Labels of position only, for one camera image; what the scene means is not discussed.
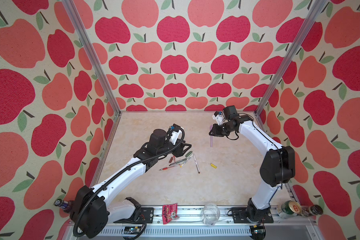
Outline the white pen brown end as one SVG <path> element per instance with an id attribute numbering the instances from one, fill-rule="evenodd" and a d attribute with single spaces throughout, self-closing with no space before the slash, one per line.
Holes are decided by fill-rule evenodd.
<path id="1" fill-rule="evenodd" d="M 200 171 L 200 167 L 199 167 L 199 164 L 198 164 L 197 158 L 196 158 L 196 156 L 195 156 L 195 155 L 193 156 L 193 158 L 194 158 L 195 166 L 196 166 L 196 168 L 197 168 L 197 172 L 198 172 L 198 174 L 200 174 L 200 173 L 201 173 L 201 171 Z"/>

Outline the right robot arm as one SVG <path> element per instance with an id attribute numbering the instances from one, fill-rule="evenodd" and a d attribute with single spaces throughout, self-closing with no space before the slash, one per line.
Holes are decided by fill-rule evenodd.
<path id="1" fill-rule="evenodd" d="M 235 106 L 216 111 L 213 119 L 216 123 L 209 132 L 210 136 L 228 138 L 231 133 L 236 136 L 241 134 L 264 156 L 260 167 L 262 181 L 247 205 L 247 219 L 252 223 L 259 222 L 268 214 L 270 202 L 277 190 L 295 177 L 295 151 L 273 140 L 257 126 L 251 116 L 239 114 Z"/>

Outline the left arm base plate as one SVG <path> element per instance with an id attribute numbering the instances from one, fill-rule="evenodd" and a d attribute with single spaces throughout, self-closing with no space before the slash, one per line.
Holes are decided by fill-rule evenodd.
<path id="1" fill-rule="evenodd" d="M 128 219 L 115 221 L 114 223 L 129 223 L 129 224 L 152 224 L 154 217 L 154 208 L 140 208 L 134 211 L 132 216 Z"/>

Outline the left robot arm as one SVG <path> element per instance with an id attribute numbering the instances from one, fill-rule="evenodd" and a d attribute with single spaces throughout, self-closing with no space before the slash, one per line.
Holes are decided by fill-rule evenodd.
<path id="1" fill-rule="evenodd" d="M 141 205 L 128 197 L 112 205 L 114 198 L 132 181 L 145 174 L 159 160 L 168 155 L 183 156 L 192 146 L 184 140 L 185 131 L 174 124 L 167 131 L 156 129 L 145 143 L 135 152 L 131 160 L 105 181 L 93 186 L 81 187 L 72 202 L 70 219 L 74 222 L 73 235 L 76 238 L 96 237 L 110 223 L 142 225 L 138 238 L 147 222 L 141 213 Z"/>

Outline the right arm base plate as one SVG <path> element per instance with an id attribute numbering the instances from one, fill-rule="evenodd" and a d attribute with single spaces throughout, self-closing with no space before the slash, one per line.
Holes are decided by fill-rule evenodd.
<path id="1" fill-rule="evenodd" d="M 235 224 L 272 224 L 274 223 L 270 208 L 257 210 L 256 208 L 231 208 L 229 210 L 230 217 L 233 218 Z"/>

